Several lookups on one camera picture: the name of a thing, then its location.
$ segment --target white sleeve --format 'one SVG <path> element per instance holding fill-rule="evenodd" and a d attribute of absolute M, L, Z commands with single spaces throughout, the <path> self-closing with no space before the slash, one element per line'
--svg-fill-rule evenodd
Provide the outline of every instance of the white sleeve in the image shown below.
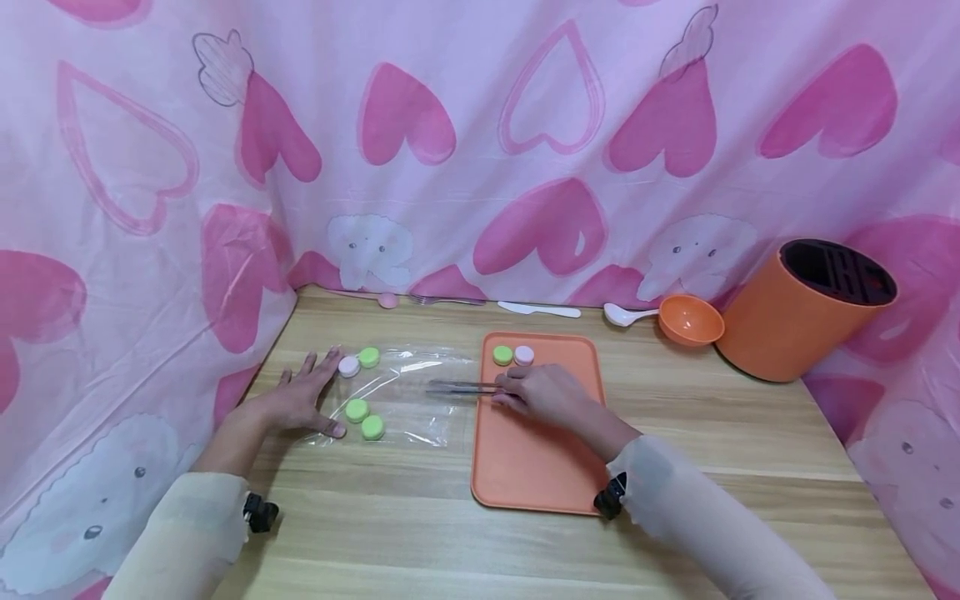
<path fill-rule="evenodd" d="M 247 493 L 247 481 L 236 475 L 181 475 L 150 515 L 104 600 L 209 598 L 247 540 Z"/>
<path fill-rule="evenodd" d="M 640 436 L 607 465 L 650 537 L 685 553 L 735 600 L 835 600 L 787 543 L 665 441 Z"/>

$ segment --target hand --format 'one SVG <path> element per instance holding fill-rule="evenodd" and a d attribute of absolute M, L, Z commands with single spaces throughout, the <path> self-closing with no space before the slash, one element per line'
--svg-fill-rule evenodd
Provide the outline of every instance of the hand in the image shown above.
<path fill-rule="evenodd" d="M 335 346 L 317 365 L 316 352 L 306 355 L 296 376 L 284 369 L 280 383 L 263 396 L 253 399 L 252 405 L 263 411 L 267 426 L 271 429 L 296 429 L 306 427 L 331 438 L 343 438 L 347 428 L 340 422 L 324 417 L 318 412 L 323 399 L 321 392 L 337 372 L 340 359 L 344 357 Z"/>
<path fill-rule="evenodd" d="M 580 382 L 560 365 L 513 367 L 496 378 L 501 391 L 494 404 L 521 415 L 576 430 L 585 413 L 598 406 Z"/>

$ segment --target plastic bag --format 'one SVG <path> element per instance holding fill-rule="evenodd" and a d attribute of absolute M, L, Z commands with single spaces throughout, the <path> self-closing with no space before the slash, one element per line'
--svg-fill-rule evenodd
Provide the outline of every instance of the plastic bag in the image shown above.
<path fill-rule="evenodd" d="M 350 399 L 363 398 L 370 404 L 371 415 L 379 415 L 385 424 L 378 444 L 446 447 L 451 440 L 467 438 L 476 399 L 428 396 L 427 384 L 431 379 L 475 381 L 478 369 L 474 359 L 452 348 L 381 348 L 376 367 L 362 369 L 352 378 L 336 378 L 327 393 L 324 413 L 330 410 L 330 417 L 347 426 L 344 440 L 364 442 L 359 423 L 348 422 L 343 414 Z M 319 447 L 335 442 L 316 433 L 301 440 L 302 444 Z"/>

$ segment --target left hand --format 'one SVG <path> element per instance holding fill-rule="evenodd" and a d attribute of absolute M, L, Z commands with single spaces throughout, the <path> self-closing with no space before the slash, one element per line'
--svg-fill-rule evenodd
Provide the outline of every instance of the left hand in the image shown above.
<path fill-rule="evenodd" d="M 340 347 L 334 346 L 319 365 L 317 353 L 310 352 L 303 360 L 297 375 L 284 369 L 276 388 L 252 402 L 257 409 L 263 411 L 267 426 L 271 429 L 306 427 L 331 438 L 343 438 L 347 434 L 347 428 L 318 412 L 324 401 L 320 394 L 333 379 L 343 357 Z"/>

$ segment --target white plastic knife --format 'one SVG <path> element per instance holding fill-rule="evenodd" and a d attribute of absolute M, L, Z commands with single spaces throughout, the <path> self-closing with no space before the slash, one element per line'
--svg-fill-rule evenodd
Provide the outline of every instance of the white plastic knife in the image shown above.
<path fill-rule="evenodd" d="M 580 309 L 569 308 L 568 306 L 536 306 L 534 304 L 517 304 L 515 302 L 498 302 L 497 306 L 519 315 L 546 313 L 548 315 L 557 315 L 558 317 L 569 317 L 570 319 L 580 318 Z"/>

